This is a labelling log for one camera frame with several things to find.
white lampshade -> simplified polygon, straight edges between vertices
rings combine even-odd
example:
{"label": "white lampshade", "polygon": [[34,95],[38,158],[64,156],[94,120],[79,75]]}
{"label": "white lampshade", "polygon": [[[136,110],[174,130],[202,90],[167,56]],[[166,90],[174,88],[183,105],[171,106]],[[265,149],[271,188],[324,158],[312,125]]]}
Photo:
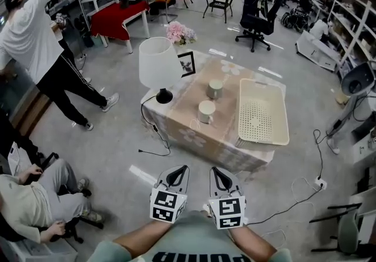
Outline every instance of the white lampshade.
{"label": "white lampshade", "polygon": [[139,74],[143,85],[154,90],[166,89],[182,78],[183,67],[169,39],[147,39],[139,50]]}

black lamp base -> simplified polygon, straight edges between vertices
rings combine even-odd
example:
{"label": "black lamp base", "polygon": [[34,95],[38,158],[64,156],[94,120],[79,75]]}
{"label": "black lamp base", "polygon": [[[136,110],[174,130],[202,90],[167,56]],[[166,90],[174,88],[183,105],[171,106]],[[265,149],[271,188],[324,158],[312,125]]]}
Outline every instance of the black lamp base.
{"label": "black lamp base", "polygon": [[161,104],[169,103],[172,100],[173,96],[169,90],[160,89],[159,93],[157,94],[157,101]]}

concrete floor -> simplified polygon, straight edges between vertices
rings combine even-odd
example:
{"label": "concrete floor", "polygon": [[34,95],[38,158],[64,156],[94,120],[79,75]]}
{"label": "concrete floor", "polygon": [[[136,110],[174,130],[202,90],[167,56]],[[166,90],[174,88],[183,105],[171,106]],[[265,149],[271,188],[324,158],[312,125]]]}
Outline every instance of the concrete floor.
{"label": "concrete floor", "polygon": [[[287,86],[286,108],[290,130],[290,143],[279,148],[273,161],[255,173],[239,173],[247,198],[246,216],[250,222],[262,221],[270,215],[287,209],[295,203],[291,192],[292,182],[305,177],[313,183],[320,171],[320,158],[313,139],[313,130],[324,131],[328,119],[340,112],[331,89],[339,87],[335,74],[319,68],[306,58],[296,54],[295,41],[300,36],[294,30],[275,22],[274,33],[266,40],[275,44],[271,51],[257,44],[255,53],[250,52],[250,41],[235,42],[238,34],[233,28],[240,27],[241,0],[234,0],[234,16],[224,23],[223,12],[202,13],[205,0],[193,0],[186,9],[178,2],[177,21],[196,31],[198,41],[187,48],[208,53],[209,49],[227,54],[225,59],[258,71],[259,66],[278,73],[282,78],[263,72]],[[285,13],[285,8],[278,12]],[[164,18],[149,22],[151,36],[166,36]],[[104,230],[87,224],[78,225],[78,233],[85,242],[80,245],[69,240],[79,252],[78,261],[86,261],[98,242],[113,239],[134,230],[149,221],[149,194],[152,186],[142,179],[143,173],[157,178],[162,170],[175,165],[190,167],[189,203],[187,210],[201,209],[209,196],[209,170],[212,164],[182,149],[173,147],[168,157],[138,153],[138,148],[161,152],[162,144],[154,139],[142,125],[140,99],[147,89],[139,82],[138,47],[144,40],[142,20],[129,25],[133,54],[128,54],[125,44],[113,41],[108,48],[88,49],[88,60],[84,72],[92,77],[92,85],[104,95],[120,93],[119,103],[108,113],[82,98],[70,95],[76,107],[95,125],[86,132],[78,126],[72,127],[58,108],[52,104],[33,131],[32,140],[42,151],[57,152],[73,166],[77,176],[91,179],[90,189],[93,207],[103,211],[108,220]],[[325,213],[330,204],[347,203],[355,192],[355,183],[360,178],[352,168],[349,143],[340,144],[341,154],[334,156],[325,142],[323,152],[323,179],[328,182],[327,190],[315,195],[312,204],[299,204],[289,212],[271,220],[251,226],[275,247],[287,247],[294,261],[329,261],[332,254],[310,253],[318,246],[329,246],[329,236],[335,234],[335,221],[323,224],[308,224],[314,217]],[[294,184],[298,200],[307,198],[313,190],[303,179]]]}

ceramic cup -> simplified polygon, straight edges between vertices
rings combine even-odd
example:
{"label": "ceramic cup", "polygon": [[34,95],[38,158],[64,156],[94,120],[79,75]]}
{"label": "ceramic cup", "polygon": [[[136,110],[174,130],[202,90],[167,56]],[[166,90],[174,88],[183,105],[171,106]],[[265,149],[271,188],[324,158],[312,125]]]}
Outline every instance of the ceramic cup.
{"label": "ceramic cup", "polygon": [[206,95],[211,99],[218,99],[222,96],[223,82],[212,79],[207,86]]}
{"label": "ceramic cup", "polygon": [[202,123],[209,124],[213,121],[213,113],[216,111],[216,105],[209,100],[201,101],[197,118]]}

floral tablecloth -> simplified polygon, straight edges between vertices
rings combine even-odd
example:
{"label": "floral tablecloth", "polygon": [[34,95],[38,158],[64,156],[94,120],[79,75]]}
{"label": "floral tablecloth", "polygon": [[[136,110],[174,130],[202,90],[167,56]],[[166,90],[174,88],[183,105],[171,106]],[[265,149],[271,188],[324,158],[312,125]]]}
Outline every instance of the floral tablecloth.
{"label": "floral tablecloth", "polygon": [[[235,63],[220,60],[198,51],[193,51],[196,74],[184,77],[179,83],[169,88],[173,100],[165,105],[155,99],[144,104],[144,114],[154,122],[160,133],[170,141],[206,157],[232,172],[253,171],[267,165],[274,156],[274,151],[259,152],[235,147],[237,134],[234,127],[237,95],[242,78],[255,79],[272,83],[282,88],[286,86],[260,73],[253,72]],[[211,79],[223,81],[223,96],[214,101],[216,111],[211,124],[197,120],[199,103],[208,100],[206,88]],[[141,103],[157,94],[149,90]]]}

